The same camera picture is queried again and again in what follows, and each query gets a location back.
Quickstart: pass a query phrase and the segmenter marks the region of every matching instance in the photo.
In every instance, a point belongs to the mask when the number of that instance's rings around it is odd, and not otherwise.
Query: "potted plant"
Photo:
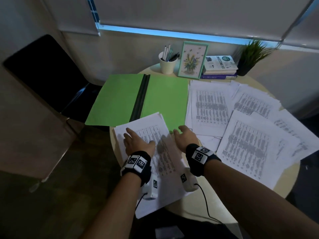
[[[263,44],[261,40],[250,40],[247,45],[242,48],[240,60],[237,65],[237,75],[246,75],[260,60],[269,56],[276,48],[266,48],[267,44]]]
[[[192,55],[192,57],[189,58],[189,54],[187,54],[187,58],[184,60],[184,62],[185,62],[184,68],[186,69],[187,73],[192,74],[194,72],[194,69],[198,65],[198,59],[199,58],[195,58],[195,55]]]

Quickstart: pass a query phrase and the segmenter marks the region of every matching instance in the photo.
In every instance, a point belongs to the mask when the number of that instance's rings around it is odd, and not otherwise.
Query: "mint green picture frame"
[[[192,44],[192,45],[197,45],[197,46],[205,47],[206,50],[205,50],[204,58],[203,58],[203,60],[202,60],[202,64],[201,64],[201,68],[200,68],[198,77],[188,76],[188,75],[181,75],[181,66],[182,66],[182,64],[183,64],[183,60],[182,60],[183,55],[181,55],[181,62],[180,62],[180,66],[179,66],[179,69],[178,69],[178,75],[177,75],[177,76],[179,76],[179,77],[184,77],[184,78],[190,78],[190,79],[197,79],[197,80],[199,80],[199,79],[200,79],[200,76],[202,75],[202,70],[203,70],[203,67],[204,67],[204,59],[206,58],[209,44],[207,44],[207,43],[200,43],[200,42],[184,41],[184,42],[183,42],[183,48],[182,48],[182,51],[181,51],[182,54],[183,54],[183,52],[184,52],[184,45],[185,45],[185,44]]]

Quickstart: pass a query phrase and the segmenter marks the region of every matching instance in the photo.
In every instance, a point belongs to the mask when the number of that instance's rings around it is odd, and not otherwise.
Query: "wooden table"
[[[169,76],[177,77],[178,68],[179,68],[179,62],[177,62],[173,74]],[[145,70],[142,70],[140,74],[147,74],[147,75],[162,74],[160,72],[160,64],[155,64]],[[216,80],[216,81],[230,82],[230,80]],[[265,91],[269,95],[274,97],[263,85],[261,85],[259,82],[252,79],[249,76],[242,76],[242,77],[239,76],[236,78],[236,81],[242,84],[248,84],[249,86],[259,89],[261,91]],[[116,140],[113,127],[110,127],[110,136],[111,136],[111,143],[112,143],[112,147],[113,147],[116,159],[119,162],[119,164],[122,165],[123,163],[122,157],[121,157],[120,149],[118,146],[118,142]],[[182,156],[185,162],[187,163],[184,153],[182,154]],[[278,193],[280,196],[285,198],[290,193],[291,189],[293,188],[293,185],[296,182],[299,168],[300,168],[300,162],[286,169],[281,175],[280,179],[278,180],[274,188],[274,191]],[[236,223],[237,221],[225,208],[225,206],[223,205],[221,200],[218,198],[217,194],[215,193],[213,188],[210,186],[208,181],[203,176],[198,177],[197,180],[205,192],[210,215],[212,217],[219,219],[225,224]],[[170,212],[173,212],[185,218],[189,218],[189,219],[197,220],[197,221],[210,221],[212,223],[215,223],[207,215],[205,200],[201,190],[197,190],[193,192],[192,194],[166,206],[165,208],[169,210]]]

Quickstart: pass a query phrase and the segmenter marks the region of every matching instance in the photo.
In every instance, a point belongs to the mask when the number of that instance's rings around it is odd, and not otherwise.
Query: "person's left arm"
[[[144,151],[150,157],[153,157],[155,152],[154,141],[146,143],[133,130],[127,128],[126,131],[130,134],[130,136],[126,133],[124,134],[127,155]],[[138,174],[133,172],[125,173],[104,208],[98,213],[92,225],[85,230],[80,238],[128,238],[141,182],[142,179]]]

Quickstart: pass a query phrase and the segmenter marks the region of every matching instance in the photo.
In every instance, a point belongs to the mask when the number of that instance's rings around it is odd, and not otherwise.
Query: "person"
[[[173,131],[176,145],[186,153],[191,172],[205,176],[227,210],[252,238],[319,237],[317,223],[266,186],[223,164],[215,155],[196,167],[199,163],[194,163],[192,154],[199,147],[198,139],[186,126],[178,128],[181,134]],[[155,142],[146,143],[133,130],[126,131],[126,154],[141,156],[149,163],[155,153]],[[150,170],[144,169],[142,173],[131,167],[122,171],[120,182],[82,239],[129,237],[139,190],[147,182]]]

